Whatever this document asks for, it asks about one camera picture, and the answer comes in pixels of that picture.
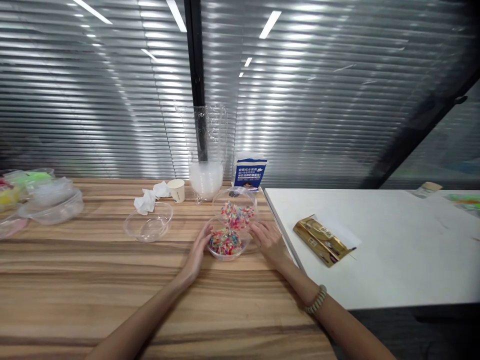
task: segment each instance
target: gold package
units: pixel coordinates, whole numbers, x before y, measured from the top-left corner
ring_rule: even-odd
[[[339,262],[345,255],[355,250],[356,247],[348,249],[325,226],[315,220],[313,216],[297,222],[293,231],[331,268],[333,264]]]

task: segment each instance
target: paper cup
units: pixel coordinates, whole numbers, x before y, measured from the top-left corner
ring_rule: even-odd
[[[169,181],[166,186],[170,189],[170,194],[176,203],[183,203],[185,200],[185,181],[175,179]]]

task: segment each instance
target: hand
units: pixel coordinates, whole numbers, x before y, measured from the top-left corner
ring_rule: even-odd
[[[275,225],[265,221],[253,222],[248,232],[255,240],[263,257],[277,270],[290,260],[284,253],[282,234]]]
[[[211,231],[213,226],[207,222],[203,229],[196,237],[193,245],[191,246],[188,258],[186,259],[183,269],[178,276],[189,285],[192,284],[200,273],[200,267],[202,265],[202,259],[204,258],[205,245],[212,236]]]

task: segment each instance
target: blue carton label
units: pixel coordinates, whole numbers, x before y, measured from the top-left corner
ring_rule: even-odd
[[[240,160],[236,165],[235,183],[233,185],[251,188],[252,191],[258,190],[266,166],[266,160]]]

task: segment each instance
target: colorful sprinkles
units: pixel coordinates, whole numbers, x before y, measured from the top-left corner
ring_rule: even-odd
[[[250,206],[240,207],[227,201],[221,208],[221,217],[225,221],[225,228],[212,231],[210,248],[220,255],[234,255],[242,250],[245,245],[239,237],[239,231],[244,229],[254,215]]]

